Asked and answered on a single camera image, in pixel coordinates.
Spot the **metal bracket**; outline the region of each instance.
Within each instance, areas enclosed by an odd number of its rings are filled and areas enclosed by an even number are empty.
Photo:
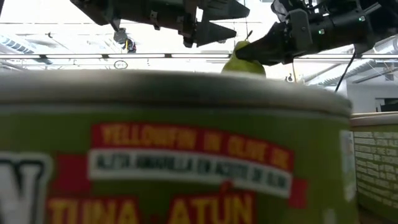
[[[126,41],[126,39],[126,28],[119,28],[119,30],[113,34],[113,40],[117,43],[123,43],[124,41]]]
[[[151,11],[149,19],[153,23],[155,30],[160,30],[160,26],[158,25],[157,22],[157,12]]]

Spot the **tuna can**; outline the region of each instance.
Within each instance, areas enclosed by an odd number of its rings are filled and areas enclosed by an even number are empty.
[[[398,113],[351,119],[361,221],[398,223]]]
[[[248,74],[0,76],[3,224],[354,224],[351,103]]]

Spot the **green can label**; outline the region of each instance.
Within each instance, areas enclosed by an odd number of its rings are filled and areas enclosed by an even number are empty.
[[[156,223],[158,216],[166,216],[167,224],[253,224],[257,194],[284,199],[290,208],[307,206],[307,181],[294,178],[292,151],[220,130],[97,124],[91,129],[87,155],[59,155],[57,165],[52,185],[57,194],[47,199],[51,223],[138,224],[142,218]],[[173,182],[176,188],[178,183],[193,182],[218,190],[164,195],[169,200],[161,214],[148,214],[140,205],[149,202],[137,200],[137,195],[89,196],[93,182],[131,180]],[[84,197],[74,196],[84,192]]]

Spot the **ceiling pipe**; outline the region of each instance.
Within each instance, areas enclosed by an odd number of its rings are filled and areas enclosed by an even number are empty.
[[[0,34],[0,45],[2,47],[9,49],[11,51],[15,51],[19,54],[34,54],[35,51],[37,50],[36,47],[30,43],[29,41],[26,41],[25,39],[18,37],[17,35],[13,34]],[[48,59],[35,59],[37,62],[42,62],[47,65],[52,64],[52,62]]]
[[[394,73],[396,71],[398,71],[398,68],[395,68],[395,69],[392,69],[392,70],[389,70],[389,71],[385,71],[385,72],[381,72],[381,73],[375,73],[373,75],[368,75],[367,77],[360,78],[359,80],[353,81],[353,84],[363,83],[363,82],[372,80],[373,78],[377,78],[377,77],[380,77],[380,76],[386,76],[388,74],[392,74],[392,73]]]
[[[373,48],[374,53],[377,54],[398,54],[398,37],[394,36],[392,38],[389,38],[387,41],[384,41],[382,44],[378,44]],[[366,72],[370,69],[373,69],[377,65],[376,60],[374,59],[361,59],[361,60],[356,60],[354,61],[350,68],[348,69],[345,78],[352,77],[354,75],[357,75],[361,72]],[[331,78],[320,78],[318,76],[318,80],[315,80],[315,82],[311,82],[310,85],[323,85],[323,86],[330,86],[330,85],[336,85],[343,74],[342,71],[344,71],[346,68],[346,65],[339,65],[335,69],[328,71],[328,73],[331,73],[330,76]]]
[[[22,71],[22,72],[23,72],[23,71],[29,71],[29,70],[26,69],[26,68],[22,68],[21,66],[11,64],[11,63],[6,62],[6,61],[4,61],[4,60],[0,60],[0,64],[1,64],[1,65],[5,65],[5,66],[10,67],[10,68],[13,68],[13,69],[16,69],[16,70],[19,70],[19,71]]]
[[[384,39],[384,40],[382,40],[382,41],[379,41],[379,42],[375,45],[374,48],[377,48],[377,47],[380,46],[380,45],[384,45],[386,42],[391,41],[391,39],[393,39],[393,38],[394,38],[394,37],[389,37],[389,38],[386,38],[386,39]],[[344,52],[342,52],[342,53],[343,53],[343,54],[352,54],[353,51],[352,51],[352,49],[350,49],[350,50],[344,51]],[[364,54],[371,54],[371,53],[375,53],[373,49],[372,49],[372,50],[368,50],[368,51],[365,52]],[[332,69],[334,69],[334,68],[336,68],[336,67],[339,67],[340,65],[346,66],[346,63],[337,63],[337,64],[335,64],[335,65],[330,66],[329,68],[323,69],[323,70],[320,71],[320,72],[317,72],[317,73],[312,74],[312,75],[307,75],[307,76],[304,78],[304,82],[305,82],[305,83],[308,83],[309,81],[313,80],[314,78],[319,77],[320,75],[322,75],[322,74],[324,74],[324,73],[326,73],[326,72],[329,72],[330,70],[332,70]]]

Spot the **white ceiling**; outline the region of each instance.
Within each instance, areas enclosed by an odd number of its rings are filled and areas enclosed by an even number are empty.
[[[247,31],[253,30],[250,41],[254,41],[263,37],[273,23],[277,21],[276,16],[270,9],[270,3],[261,3],[258,0],[239,1],[241,3],[245,1],[247,7],[251,9],[248,18],[216,22],[222,26],[235,29],[238,33],[236,38],[227,40],[225,44],[214,43],[200,48],[187,49],[183,46],[182,37],[177,34],[176,30],[161,29],[161,31],[156,31],[152,26],[129,21],[122,21],[121,27],[125,27],[129,36],[136,41],[137,53],[200,53],[203,51],[225,53],[232,51],[237,41],[245,39]],[[120,46],[114,43],[113,30],[110,26],[97,26],[69,0],[5,0],[0,17],[0,30],[1,35],[7,35],[15,42],[34,44],[35,54],[124,53]],[[329,51],[329,53],[340,53],[349,48],[352,48],[352,46],[335,49]],[[6,47],[0,47],[0,51],[7,54],[17,53],[11,50],[7,51]],[[178,67],[176,65],[180,65],[180,69],[202,69],[215,72],[221,70],[223,66],[222,64],[197,62],[197,60],[184,63],[177,60],[170,63],[170,60],[174,59],[150,60],[150,64],[152,64],[152,67],[158,66],[161,69],[176,69]],[[62,63],[68,64],[64,68],[79,68],[76,62],[75,64],[72,62],[71,60],[62,60]],[[12,63],[19,65],[25,63],[26,65],[26,62],[23,61],[14,60]],[[104,62],[97,61],[98,66],[92,66],[94,62],[86,63],[90,66],[83,65],[85,63],[81,62],[80,69],[83,67],[106,68],[103,65]],[[148,66],[148,61],[134,60],[131,65],[134,64]],[[323,70],[330,65],[329,63],[296,63],[295,72],[299,77]],[[268,77],[271,78],[284,78],[293,73],[292,65],[276,65],[267,67],[266,70]]]

